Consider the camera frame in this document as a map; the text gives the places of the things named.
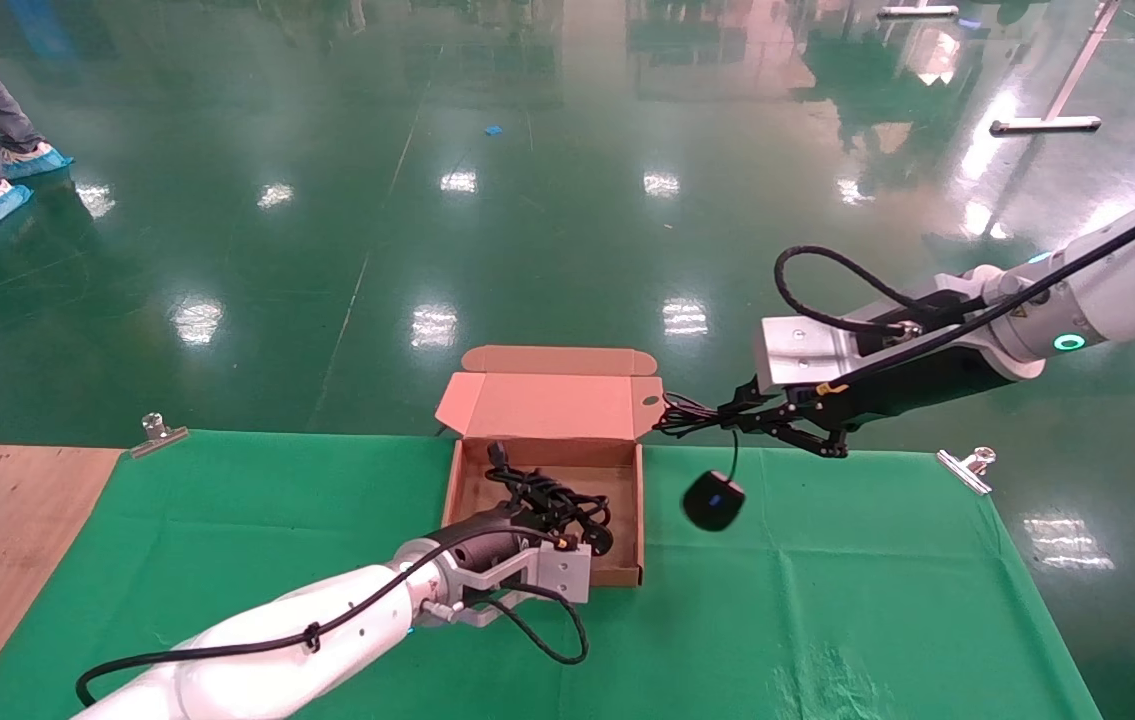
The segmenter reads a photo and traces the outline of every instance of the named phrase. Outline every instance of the black power cord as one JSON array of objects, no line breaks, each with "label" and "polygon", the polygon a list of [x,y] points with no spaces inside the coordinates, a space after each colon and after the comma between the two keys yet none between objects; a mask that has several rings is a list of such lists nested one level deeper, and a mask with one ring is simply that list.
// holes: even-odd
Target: black power cord
[{"label": "black power cord", "polygon": [[[159,665],[161,662],[184,662],[190,660],[212,660],[216,658],[233,658],[237,655],[255,655],[258,652],[270,652],[275,650],[283,650],[285,647],[297,646],[297,644],[305,644],[309,648],[317,652],[321,647],[320,639],[325,634],[330,633],[334,629],[339,628],[340,625],[345,625],[348,620],[353,620],[361,616],[363,611],[367,611],[376,602],[382,600],[387,594],[397,588],[398,585],[406,581],[407,577],[411,577],[415,570],[429,566],[444,552],[456,547],[463,542],[471,541],[473,538],[479,538],[482,536],[494,536],[494,534],[515,534],[515,536],[523,536],[535,539],[548,541],[553,543],[560,542],[562,538],[552,536],[552,534],[543,533],[540,530],[535,530],[531,528],[518,528],[518,527],[502,527],[502,528],[480,528],[471,533],[462,534],[456,538],[452,538],[447,543],[439,544],[438,547],[426,552],[424,555],[420,556],[420,560],[412,562],[406,570],[402,574],[394,575],[394,578],[388,583],[381,585],[380,589],[371,593],[365,600],[358,603],[358,605],[352,606],[346,612],[337,616],[326,623],[311,623],[302,633],[296,633],[287,635],[287,637],[274,639],[274,641],[262,641],[255,643],[242,643],[242,644],[225,644],[225,646],[218,647],[194,647],[187,650],[166,650],[161,652],[146,652],[142,655],[133,655],[131,658],[120,658],[118,660],[110,660],[109,662],[101,662],[100,665],[92,667],[85,673],[79,676],[78,681],[74,684],[74,692],[78,694],[78,701],[83,703],[84,708],[91,708],[95,705],[96,698],[92,697],[91,690],[87,688],[87,684],[92,683],[101,675],[118,673],[119,670],[127,670],[129,667],[143,667],[143,665]],[[585,637],[585,627],[580,625],[579,616],[572,612],[573,619],[575,619],[577,631],[580,633],[581,646],[587,648],[587,641]]]},{"label": "black power cord", "polygon": [[776,259],[776,268],[774,268],[773,273],[776,275],[776,291],[781,293],[781,296],[790,307],[794,308],[798,315],[802,315],[805,318],[810,318],[817,320],[817,323],[826,324],[829,327],[850,333],[869,333],[888,337],[902,337],[907,333],[905,325],[899,323],[849,320],[847,318],[838,318],[835,315],[823,313],[819,310],[813,309],[813,307],[806,305],[804,301],[797,299],[794,293],[790,291],[790,286],[788,286],[785,279],[785,265],[798,256],[822,256],[822,258],[833,260],[835,263],[840,263],[843,268],[855,273],[856,277],[869,283],[869,286],[881,292],[883,296],[891,299],[898,305],[914,310],[915,313],[932,315],[936,312],[933,307],[924,305],[922,302],[907,296],[903,292],[888,286],[886,283],[875,277],[873,273],[864,269],[855,260],[847,258],[847,256],[841,254],[836,250],[829,250],[827,246],[819,245],[794,245],[781,252],[781,256]]},{"label": "black power cord", "polygon": [[909,346],[905,348],[896,355],[886,357],[886,359],[875,361],[875,363],[869,363],[860,366],[860,368],[852,370],[836,380],[824,383],[823,386],[817,387],[819,395],[827,395],[831,392],[842,392],[842,388],[850,386],[851,383],[868,378],[869,375],[875,372],[883,372],[891,368],[896,368],[899,365],[909,363],[913,360],[919,359],[919,357],[926,355],[928,352],[944,348],[948,343],[955,342],[957,338],[965,336],[970,332],[978,330],[980,328],[986,327],[990,323],[994,323],[1001,316],[1010,313],[1016,307],[1024,305],[1031,299],[1042,295],[1043,291],[1051,290],[1053,284],[1063,281],[1070,275],[1078,273],[1093,263],[1098,263],[1107,256],[1113,254],[1115,251],[1121,250],[1124,246],[1130,245],[1135,242],[1135,224],[1132,225],[1125,232],[1116,234],[1112,240],[1101,243],[1101,245],[1093,246],[1092,250],[1084,252],[1078,259],[1070,261],[1069,263],[1061,265],[1060,268],[1056,268],[1051,273],[1043,275],[1042,279],[1029,284],[1020,292],[1014,293],[1014,295],[1007,296],[997,305],[991,307],[991,309],[966,320],[966,323],[957,325],[951,329],[942,333],[938,333],[936,336],[923,338],[916,342],[911,342]]},{"label": "black power cord", "polygon": [[486,479],[504,484],[508,489],[508,502],[527,505],[540,516],[545,527],[566,531],[573,521],[580,525],[581,539],[589,543],[595,556],[607,555],[614,538],[607,525],[612,521],[612,510],[605,495],[582,495],[564,484],[541,474],[540,468],[526,471],[508,466],[508,454],[503,443],[493,442],[488,446],[491,469]]},{"label": "black power cord", "polygon": [[568,658],[566,655],[562,655],[562,653],[555,651],[553,647],[549,647],[549,644],[541,639],[540,635],[536,634],[536,631],[531,629],[531,625],[527,625],[527,620],[523,620],[518,612],[513,611],[512,606],[504,605],[504,603],[499,602],[498,598],[485,597],[484,600],[477,601],[474,605],[495,606],[495,609],[501,611],[501,614],[513,621],[513,623],[518,626],[518,629],[522,630],[522,634],[527,635],[527,638],[529,638],[531,643],[535,643],[536,647],[540,648],[540,652],[544,652],[545,655],[548,655],[555,662],[561,662],[563,665],[580,665],[581,662],[585,662],[585,658],[589,655],[589,637],[585,634],[585,623],[582,623],[580,619],[580,612],[575,611],[575,606],[573,606],[566,597],[563,597],[562,594],[552,589],[536,587],[536,585],[529,585],[526,583],[507,581],[503,583],[501,587],[535,594],[535,596],[552,600],[557,602],[558,605],[562,605],[563,610],[568,611],[568,616],[571,616],[572,623],[575,625],[575,636],[577,638],[580,638],[580,655]]}]

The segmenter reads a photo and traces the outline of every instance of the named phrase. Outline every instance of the metal clip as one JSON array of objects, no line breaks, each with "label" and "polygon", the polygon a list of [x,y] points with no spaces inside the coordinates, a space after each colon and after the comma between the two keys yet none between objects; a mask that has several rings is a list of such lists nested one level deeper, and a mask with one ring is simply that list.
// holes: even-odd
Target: metal clip
[{"label": "metal clip", "polygon": [[989,495],[993,492],[993,488],[980,478],[984,474],[984,469],[998,460],[992,447],[976,447],[964,460],[959,460],[942,450],[936,453],[936,460],[941,461],[941,464],[944,464],[957,479],[962,480],[962,484],[977,495]]},{"label": "metal clip", "polygon": [[143,416],[141,418],[141,427],[145,428],[145,437],[148,439],[132,449],[132,457],[145,457],[160,447],[169,446],[171,443],[190,436],[188,428],[171,429],[166,427],[163,416],[159,413]]}]

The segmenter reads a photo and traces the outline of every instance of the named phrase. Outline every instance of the metal stand base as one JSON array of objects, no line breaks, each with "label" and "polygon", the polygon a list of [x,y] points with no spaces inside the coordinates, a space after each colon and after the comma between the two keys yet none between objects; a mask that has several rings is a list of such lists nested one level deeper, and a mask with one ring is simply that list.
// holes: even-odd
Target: metal stand base
[{"label": "metal stand base", "polygon": [[1060,117],[1065,109],[1065,102],[1069,101],[1069,95],[1074,92],[1074,86],[1078,85],[1078,78],[1083,77],[1083,70],[1087,69],[1087,64],[1092,61],[1092,55],[1101,45],[1105,31],[1110,28],[1110,20],[1119,12],[1119,5],[1123,0],[1105,0],[1101,5],[1101,10],[1096,15],[1096,23],[1092,24],[1092,30],[1087,33],[1087,41],[1083,42],[1078,56],[1074,58],[1069,73],[1065,74],[1065,79],[1060,82],[1056,97],[1052,97],[1051,106],[1042,118],[1015,118],[1010,120],[995,120],[989,126],[989,135],[1029,135],[1035,132],[1094,132],[1101,127],[1101,119],[1095,115],[1074,115],[1074,117]]},{"label": "metal stand base", "polygon": [[909,5],[891,6],[878,9],[878,17],[884,19],[900,18],[923,20],[927,18],[952,18],[959,14],[957,5],[924,5],[922,8],[910,8]]},{"label": "metal stand base", "polygon": [[1071,118],[1016,118],[1014,120],[993,120],[989,126],[989,135],[1029,135],[1034,132],[1096,132],[1101,119],[1095,115],[1076,115]]}]

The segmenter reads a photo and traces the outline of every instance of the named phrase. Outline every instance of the metal bracket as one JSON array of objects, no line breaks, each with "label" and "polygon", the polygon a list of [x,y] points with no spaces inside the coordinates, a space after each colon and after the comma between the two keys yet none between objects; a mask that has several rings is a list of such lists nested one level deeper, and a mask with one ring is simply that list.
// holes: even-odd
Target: metal bracket
[{"label": "metal bracket", "polygon": [[132,457],[145,457],[160,447],[169,446],[171,443],[179,442],[190,436],[188,428],[171,429],[166,427],[163,416],[159,413],[143,416],[141,418],[141,427],[145,428],[145,437],[148,439],[132,449]]},{"label": "metal bracket", "polygon": [[878,17],[883,19],[952,18],[957,14],[959,14],[957,5],[889,5],[878,9]]},{"label": "metal bracket", "polygon": [[941,461],[941,464],[944,464],[957,479],[962,480],[962,484],[977,495],[989,495],[993,492],[993,488],[980,478],[984,474],[984,469],[998,460],[992,447],[976,447],[964,460],[959,460],[942,450],[936,453],[936,460]]},{"label": "metal bracket", "polygon": [[[407,561],[407,556],[436,547],[431,539],[415,539],[403,544],[394,555],[394,564]],[[529,547],[518,555],[495,566],[482,574],[456,567],[451,553],[443,553],[438,559],[438,568],[445,585],[440,602],[422,606],[420,625],[435,626],[443,623],[466,623],[476,628],[485,628],[501,618],[501,611],[494,606],[474,609],[465,606],[465,591],[493,591],[508,578],[518,578],[521,583],[548,588],[568,602],[589,602],[589,569],[592,552],[589,544],[580,543],[575,550],[557,550],[553,543],[541,542],[539,547]],[[531,593],[512,591],[501,597],[504,606],[514,606],[523,600],[544,600]]]}]

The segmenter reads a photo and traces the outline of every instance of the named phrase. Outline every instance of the black cable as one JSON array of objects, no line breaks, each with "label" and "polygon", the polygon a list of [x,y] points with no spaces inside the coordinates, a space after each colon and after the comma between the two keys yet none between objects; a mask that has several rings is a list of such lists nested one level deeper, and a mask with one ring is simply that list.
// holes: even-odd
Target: black cable
[{"label": "black cable", "polygon": [[515,534],[515,536],[526,536],[548,542],[557,541],[557,538],[550,536],[548,533],[543,533],[531,528],[504,527],[476,529],[474,531],[452,538],[449,542],[439,544],[438,547],[426,552],[424,555],[420,556],[420,560],[412,562],[412,564],[409,566],[406,570],[403,570],[402,574],[394,575],[392,580],[381,585],[380,589],[371,593],[370,596],[367,596],[367,598],[358,603],[358,605],[352,606],[346,612],[342,612],[342,614],[328,621],[328,623],[311,623],[305,630],[302,630],[302,633],[287,635],[287,637],[274,641],[225,644],[225,646],[218,647],[194,647],[187,650],[146,652],[142,653],[142,655],[133,655],[131,658],[120,658],[118,660],[110,660],[109,662],[101,662],[100,665],[92,667],[91,670],[87,670],[85,673],[79,676],[78,681],[74,684],[74,692],[78,694],[78,701],[83,703],[84,708],[91,708],[92,705],[95,705],[96,698],[92,697],[91,692],[87,689],[87,684],[92,683],[93,679],[100,678],[101,675],[116,673],[116,671],[127,670],[129,667],[159,665],[161,662],[184,662],[188,660],[211,660],[215,658],[255,655],[258,652],[283,650],[285,647],[294,646],[294,644],[306,644],[311,648],[317,650],[321,635],[330,633],[331,630],[339,628],[340,625],[347,623],[348,620],[358,618],[361,612],[368,610],[371,605],[375,605],[376,602],[379,602],[387,596],[387,594],[393,592],[394,588],[397,588],[398,585],[406,581],[407,577],[414,574],[415,570],[420,570],[421,568],[424,568],[424,566],[429,566],[430,562],[432,562],[437,556],[443,555],[444,552],[456,547],[462,542],[468,542],[482,536],[494,536],[494,534],[499,533]]},{"label": "black cable", "polygon": [[1102,243],[1102,245],[1093,246],[1092,250],[1084,252],[1078,259],[1073,260],[1070,263],[1061,265],[1060,268],[1056,268],[1051,273],[1043,275],[1042,279],[1029,284],[1020,292],[1016,292],[1015,295],[1010,295],[1006,300],[998,302],[997,305],[991,307],[984,313],[975,316],[975,318],[969,319],[967,323],[957,325],[957,327],[948,329],[943,333],[938,333],[936,336],[919,340],[910,343],[909,346],[905,348],[896,355],[886,357],[886,359],[875,361],[875,363],[869,363],[861,366],[861,368],[855,369],[851,372],[842,375],[842,377],[836,380],[829,382],[822,386],[824,392],[841,392],[840,388],[849,386],[849,384],[857,380],[869,377],[875,372],[883,372],[891,368],[896,368],[898,365],[909,363],[909,361],[918,359],[918,357],[926,355],[933,350],[948,345],[948,343],[955,342],[957,338],[965,336],[970,332],[978,330],[980,328],[986,327],[990,323],[994,323],[1001,316],[1010,313],[1016,307],[1024,305],[1031,299],[1041,295],[1043,291],[1050,290],[1053,284],[1070,277],[1075,273],[1088,268],[1090,265],[1098,263],[1099,260],[1105,258],[1107,256],[1113,254],[1115,251],[1121,250],[1124,246],[1128,246],[1130,243],[1135,242],[1135,225],[1130,228],[1116,234],[1112,240]]},{"label": "black cable", "polygon": [[806,318],[826,324],[832,328],[851,333],[872,333],[878,334],[878,336],[888,337],[901,337],[906,334],[905,326],[900,324],[849,320],[846,318],[838,318],[835,315],[823,313],[819,310],[815,310],[814,307],[804,304],[802,301],[797,299],[794,293],[790,291],[790,286],[788,286],[788,282],[785,279],[785,265],[797,256],[822,256],[822,258],[833,260],[835,263],[840,263],[843,268],[855,273],[856,277],[869,283],[871,287],[881,292],[882,295],[891,299],[897,304],[907,307],[907,309],[914,310],[915,313],[932,315],[936,312],[933,307],[924,305],[922,302],[907,296],[905,293],[888,286],[886,283],[875,277],[873,273],[864,269],[863,266],[859,266],[855,260],[847,258],[847,256],[841,254],[841,252],[829,250],[827,246],[794,245],[787,249],[785,252],[781,252],[781,256],[776,259],[776,269],[774,269],[774,275],[776,275],[776,291],[781,293],[781,296],[790,307],[794,308],[797,313],[804,315]]},{"label": "black cable", "polygon": [[[595,524],[607,527],[612,521],[612,509],[608,506],[608,499],[605,495],[582,495],[564,484],[558,483],[549,475],[540,474],[540,468],[536,468],[529,474],[511,468],[508,464],[497,464],[486,471],[486,479],[494,483],[502,483],[508,489],[511,502],[527,503],[531,506],[540,505],[541,501],[548,503],[552,510],[562,518],[562,524],[557,529],[563,531],[575,520],[582,528]],[[602,514],[602,519],[595,519],[596,514]]]},{"label": "black cable", "polygon": [[731,432],[731,471],[728,474],[728,482],[735,478],[735,460],[740,460],[740,436],[737,436],[735,428]]},{"label": "black cable", "polygon": [[501,587],[511,591],[524,592],[527,594],[535,594],[535,596],[552,600],[557,602],[558,605],[562,605],[563,610],[568,611],[568,616],[571,616],[572,623],[575,625],[575,636],[577,638],[580,638],[580,655],[568,658],[553,647],[549,647],[549,644],[541,639],[540,635],[536,634],[536,631],[531,629],[531,625],[527,625],[527,620],[523,620],[518,612],[513,611],[512,606],[504,605],[503,602],[499,602],[495,597],[485,597],[484,600],[477,601],[476,605],[495,606],[495,609],[501,611],[501,614],[505,616],[508,620],[512,620],[513,623],[518,626],[518,629],[522,630],[522,634],[527,635],[527,638],[529,638],[530,642],[533,642],[536,647],[540,648],[540,652],[544,652],[545,655],[548,655],[555,662],[561,662],[563,665],[579,665],[581,662],[585,662],[585,658],[589,655],[589,637],[585,634],[585,623],[582,623],[580,619],[580,612],[575,611],[575,606],[572,606],[572,603],[568,601],[566,597],[563,597],[562,594],[552,589],[540,588],[536,587],[536,585],[524,583],[507,581],[503,583]]},{"label": "black cable", "polygon": [[723,415],[714,407],[701,405],[686,395],[678,395],[676,392],[666,392],[662,396],[666,409],[653,425],[654,430],[667,434],[670,437],[683,438],[696,430],[722,424]]}]

